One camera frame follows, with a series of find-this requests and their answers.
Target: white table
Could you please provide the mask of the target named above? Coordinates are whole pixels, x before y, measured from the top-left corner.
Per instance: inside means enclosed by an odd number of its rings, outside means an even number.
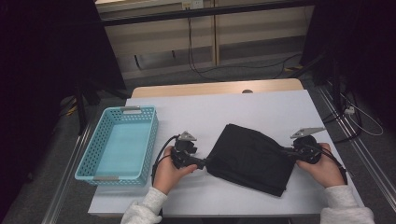
[[[186,130],[198,139],[196,157],[204,158],[228,123],[264,133],[283,147],[291,145],[290,136],[300,128],[324,126],[307,91],[135,98],[126,105],[157,108],[159,130],[153,160],[167,139]],[[342,163],[326,131],[313,135],[318,142],[330,143],[334,156]],[[132,201],[142,201],[149,182],[143,188],[98,187],[89,213],[101,217],[122,216]],[[354,189],[358,204],[363,206],[350,177],[348,183]],[[318,214],[325,206],[323,187],[297,166],[280,198],[216,178],[204,169],[179,182],[163,206],[163,215],[292,217]]]

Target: basket handle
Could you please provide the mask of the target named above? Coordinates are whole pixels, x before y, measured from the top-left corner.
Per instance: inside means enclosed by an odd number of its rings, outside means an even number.
[[[142,110],[140,109],[139,105],[130,105],[130,106],[121,106],[120,111],[123,114],[140,114]]]
[[[94,176],[94,181],[119,181],[120,178],[116,175],[102,175],[102,176]]]

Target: cable on floor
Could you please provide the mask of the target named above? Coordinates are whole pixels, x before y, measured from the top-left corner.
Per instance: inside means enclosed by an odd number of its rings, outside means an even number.
[[[358,106],[352,104],[352,102],[350,102],[349,99],[348,99],[347,97],[345,97],[343,94],[341,94],[341,96],[344,97],[344,98],[349,102],[349,104],[350,104],[351,106],[353,106],[355,109],[357,109],[357,110],[360,111],[362,114],[364,114],[367,118],[369,118],[370,120],[372,120],[372,121],[379,127],[379,129],[380,129],[381,131],[380,131],[380,133],[370,133],[369,131],[365,130],[365,129],[362,127],[361,124],[358,124],[358,123],[350,116],[350,114],[349,114],[350,120],[351,120],[356,126],[358,126],[362,131],[364,131],[364,132],[366,132],[366,133],[368,133],[368,134],[370,134],[370,135],[373,135],[373,136],[380,136],[380,135],[382,135],[382,134],[384,133],[384,129],[382,128],[382,126],[381,126],[377,121],[375,121],[375,119],[373,119],[370,115],[368,115],[366,112],[364,112],[364,111],[363,111],[362,109],[360,109]]]
[[[188,18],[188,22],[189,22],[189,66],[190,66],[191,71],[197,73],[200,77],[205,78],[205,79],[215,80],[215,81],[218,81],[218,82],[223,82],[223,80],[219,80],[219,79],[216,79],[216,78],[205,77],[205,76],[203,76],[203,73],[207,73],[207,72],[214,71],[214,70],[217,70],[217,69],[222,69],[222,68],[249,68],[249,69],[260,69],[260,68],[274,67],[274,66],[277,66],[277,65],[282,64],[282,69],[280,70],[280,72],[279,72],[276,76],[272,77],[272,79],[275,79],[275,78],[279,77],[280,75],[282,75],[282,73],[283,73],[283,71],[284,71],[284,69],[285,69],[285,63],[286,63],[288,60],[290,60],[290,59],[292,59],[292,58],[295,58],[295,57],[297,57],[297,56],[301,56],[301,55],[302,55],[301,53],[294,54],[294,55],[292,55],[292,56],[286,58],[285,60],[282,60],[281,62],[273,63],[273,64],[268,64],[268,65],[263,65],[263,66],[230,65],[230,66],[218,66],[218,67],[210,68],[210,69],[207,69],[207,70],[204,70],[204,71],[199,71],[199,70],[196,68],[196,66],[195,66],[195,62],[194,62],[193,54],[192,54],[192,38],[191,38],[192,28],[191,28],[191,18]]]
[[[352,98],[353,98],[353,101],[354,101],[354,103],[355,103],[354,105],[357,106],[357,105],[358,105],[358,102],[357,102],[357,100],[356,100],[355,94],[353,93],[353,91],[350,91],[350,93],[352,94]],[[340,113],[337,113],[336,111],[333,111],[333,112],[331,113],[331,115],[337,114],[337,116],[334,117],[334,118],[332,118],[331,120],[324,120],[323,123],[330,123],[330,122],[332,122],[332,121],[335,121],[335,120],[337,120],[337,119],[340,119],[340,118],[342,118],[342,117],[345,117],[345,109],[348,107],[347,103],[352,104],[352,102],[348,99],[348,97],[347,97],[347,92],[344,92],[344,93],[341,93],[341,92],[340,92],[340,94],[341,94],[341,96],[343,96],[343,97],[346,99],[346,100],[344,101],[344,104],[343,104],[343,110],[342,110]],[[356,118],[357,118],[357,120],[358,120],[357,123],[359,124],[359,126],[362,127],[360,111],[358,110],[356,113],[354,113],[354,115],[356,116]],[[339,144],[339,143],[344,143],[344,142],[347,142],[347,141],[349,141],[349,140],[352,140],[352,139],[358,137],[358,136],[361,134],[361,127],[358,127],[357,130],[355,130],[355,129],[352,128],[353,134],[350,135],[349,137],[344,138],[344,139],[341,139],[341,140],[337,140],[337,141],[332,141],[332,142],[333,142],[334,144]]]

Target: blue plastic basket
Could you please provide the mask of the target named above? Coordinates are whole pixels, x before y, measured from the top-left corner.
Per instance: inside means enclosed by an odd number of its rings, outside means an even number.
[[[105,109],[75,178],[92,185],[146,185],[157,129],[154,106]]]

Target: black cloth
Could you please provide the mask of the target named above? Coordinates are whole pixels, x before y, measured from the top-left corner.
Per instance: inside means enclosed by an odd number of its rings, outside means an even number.
[[[282,148],[260,132],[228,124],[208,156],[206,169],[213,176],[280,197],[294,167],[281,154]]]

